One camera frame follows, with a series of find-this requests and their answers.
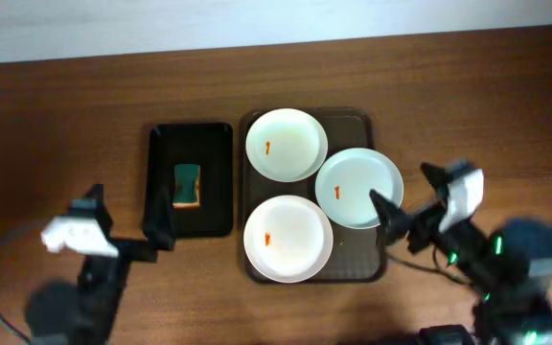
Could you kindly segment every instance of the white plate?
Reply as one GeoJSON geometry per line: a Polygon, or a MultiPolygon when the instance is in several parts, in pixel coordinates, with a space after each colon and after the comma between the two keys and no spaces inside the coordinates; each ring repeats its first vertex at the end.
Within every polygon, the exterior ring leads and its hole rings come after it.
{"type": "Polygon", "coordinates": [[[327,217],[353,229],[380,225],[370,190],[377,190],[398,206],[403,200],[400,171],[389,158],[372,149],[345,149],[330,157],[318,172],[314,188],[327,217]]]}
{"type": "Polygon", "coordinates": [[[318,206],[300,196],[280,195],[265,201],[244,226],[248,260],[276,282],[309,279],[323,268],[333,245],[330,220],[318,206]]]}
{"type": "Polygon", "coordinates": [[[299,181],[315,173],[325,161],[327,135],[323,127],[303,111],[272,110],[248,130],[246,155],[253,168],[269,179],[299,181]]]}

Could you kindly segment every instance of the white robot part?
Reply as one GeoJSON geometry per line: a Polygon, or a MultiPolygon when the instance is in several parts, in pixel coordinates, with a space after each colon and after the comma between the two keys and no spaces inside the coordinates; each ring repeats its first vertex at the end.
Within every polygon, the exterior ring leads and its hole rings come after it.
{"type": "Polygon", "coordinates": [[[440,221],[440,232],[474,214],[483,200],[484,178],[483,171],[477,169],[448,184],[447,213],[440,221]]]}
{"type": "Polygon", "coordinates": [[[48,251],[68,247],[84,255],[116,258],[119,250],[108,242],[99,223],[90,218],[55,217],[41,233],[48,251]]]}

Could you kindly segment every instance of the green light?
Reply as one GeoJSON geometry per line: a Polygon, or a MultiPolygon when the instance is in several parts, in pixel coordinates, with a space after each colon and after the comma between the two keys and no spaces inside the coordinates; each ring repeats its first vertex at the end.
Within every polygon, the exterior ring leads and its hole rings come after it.
{"type": "Polygon", "coordinates": [[[453,265],[457,262],[458,259],[459,256],[457,255],[457,253],[450,253],[450,255],[448,255],[448,264],[453,265]]]}
{"type": "Polygon", "coordinates": [[[495,254],[499,255],[502,253],[502,237],[498,236],[495,239],[495,254]]]}
{"type": "Polygon", "coordinates": [[[537,338],[538,338],[538,332],[530,331],[526,333],[525,336],[523,337],[523,344],[533,345],[536,342],[537,338]]]}

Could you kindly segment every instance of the dark gray tray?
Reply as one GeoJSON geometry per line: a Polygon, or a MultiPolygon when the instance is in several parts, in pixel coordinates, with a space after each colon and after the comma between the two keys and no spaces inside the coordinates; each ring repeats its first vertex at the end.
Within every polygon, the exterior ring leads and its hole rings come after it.
{"type": "MultiPolygon", "coordinates": [[[[301,196],[316,202],[316,173],[298,182],[272,181],[257,172],[244,151],[251,125],[267,111],[252,111],[241,120],[241,230],[253,210],[262,202],[282,195],[301,196]]],[[[325,129],[329,142],[327,158],[350,148],[374,148],[372,124],[367,115],[353,108],[302,108],[325,129]]],[[[325,266],[304,283],[367,283],[382,276],[386,268],[384,249],[377,242],[377,230],[349,229],[332,222],[333,249],[325,266]]],[[[259,273],[244,254],[244,270],[258,283],[274,283],[259,273]]]]}

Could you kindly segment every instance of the plate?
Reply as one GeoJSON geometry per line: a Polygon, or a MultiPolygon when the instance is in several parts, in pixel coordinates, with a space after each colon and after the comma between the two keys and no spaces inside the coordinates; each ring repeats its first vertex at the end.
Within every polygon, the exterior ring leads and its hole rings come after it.
{"type": "Polygon", "coordinates": [[[263,176],[295,182],[321,167],[327,156],[327,135],[318,121],[301,110],[272,110],[248,130],[246,155],[263,176]]]}
{"type": "Polygon", "coordinates": [[[300,196],[279,195],[263,202],[244,226],[248,260],[276,282],[309,279],[323,268],[333,245],[327,216],[300,196]]]}
{"type": "Polygon", "coordinates": [[[353,229],[380,225],[370,200],[375,189],[398,206],[403,200],[403,180],[385,155],[372,149],[345,149],[328,159],[316,176],[316,199],[327,217],[353,229]]]}

